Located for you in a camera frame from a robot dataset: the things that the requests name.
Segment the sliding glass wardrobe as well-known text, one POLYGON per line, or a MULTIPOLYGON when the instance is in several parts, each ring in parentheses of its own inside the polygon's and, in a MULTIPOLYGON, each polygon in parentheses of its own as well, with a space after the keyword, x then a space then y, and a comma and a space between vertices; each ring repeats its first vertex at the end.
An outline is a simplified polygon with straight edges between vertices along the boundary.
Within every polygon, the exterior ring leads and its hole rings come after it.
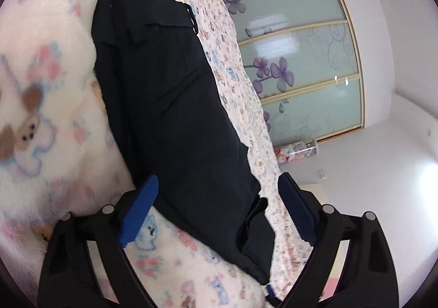
POLYGON ((365 122, 362 64, 344 0, 223 0, 274 146, 365 122))

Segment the floral bed sheet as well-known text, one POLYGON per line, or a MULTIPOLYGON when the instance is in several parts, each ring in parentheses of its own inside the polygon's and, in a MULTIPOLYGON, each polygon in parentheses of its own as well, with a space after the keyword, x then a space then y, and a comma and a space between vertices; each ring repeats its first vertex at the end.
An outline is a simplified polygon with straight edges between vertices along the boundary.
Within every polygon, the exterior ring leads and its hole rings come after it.
MULTIPOLYGON (((189 4, 198 37, 212 68, 220 101, 248 149, 248 163, 268 200, 267 220, 275 232, 270 284, 285 298, 311 253, 278 193, 281 174, 269 139, 263 110, 244 71, 235 24, 223 0, 176 0, 189 4)), ((151 210, 157 234, 155 249, 130 245, 128 256, 140 279, 161 307, 265 307, 266 290, 254 278, 151 210)))

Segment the wall socket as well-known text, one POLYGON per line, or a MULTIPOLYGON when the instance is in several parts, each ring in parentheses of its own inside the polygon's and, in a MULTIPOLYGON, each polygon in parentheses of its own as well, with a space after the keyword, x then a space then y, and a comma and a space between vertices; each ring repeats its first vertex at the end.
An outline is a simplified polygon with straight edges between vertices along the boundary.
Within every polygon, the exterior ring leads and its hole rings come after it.
POLYGON ((327 179, 327 176, 326 176, 325 171, 323 169, 319 169, 317 171, 317 174, 318 174, 318 177, 319 177, 320 180, 327 179))

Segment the stuffed toys basket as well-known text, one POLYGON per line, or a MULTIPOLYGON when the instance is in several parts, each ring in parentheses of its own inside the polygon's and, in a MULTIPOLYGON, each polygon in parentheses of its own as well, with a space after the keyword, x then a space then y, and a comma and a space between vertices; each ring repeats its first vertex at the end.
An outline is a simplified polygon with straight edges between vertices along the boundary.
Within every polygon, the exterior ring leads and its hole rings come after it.
POLYGON ((318 144, 315 140, 298 141, 275 149, 275 156, 279 164, 298 161, 317 155, 318 144))

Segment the fleece animal print blanket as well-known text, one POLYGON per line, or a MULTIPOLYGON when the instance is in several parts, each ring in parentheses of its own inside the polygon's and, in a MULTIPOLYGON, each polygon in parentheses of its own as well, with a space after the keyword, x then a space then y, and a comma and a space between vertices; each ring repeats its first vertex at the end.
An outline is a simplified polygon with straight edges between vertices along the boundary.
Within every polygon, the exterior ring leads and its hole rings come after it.
POLYGON ((93 72, 96 3, 1 6, 1 259, 31 301, 55 223, 132 189, 93 72))

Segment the black pants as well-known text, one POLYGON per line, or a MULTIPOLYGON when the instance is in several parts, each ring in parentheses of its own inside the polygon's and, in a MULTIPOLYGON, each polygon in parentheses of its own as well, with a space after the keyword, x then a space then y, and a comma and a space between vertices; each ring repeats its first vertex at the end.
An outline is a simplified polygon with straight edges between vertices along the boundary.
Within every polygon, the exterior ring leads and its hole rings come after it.
POLYGON ((133 184, 156 176, 162 216, 267 284, 268 201, 197 32, 191 7, 176 0, 97 0, 94 71, 133 184))

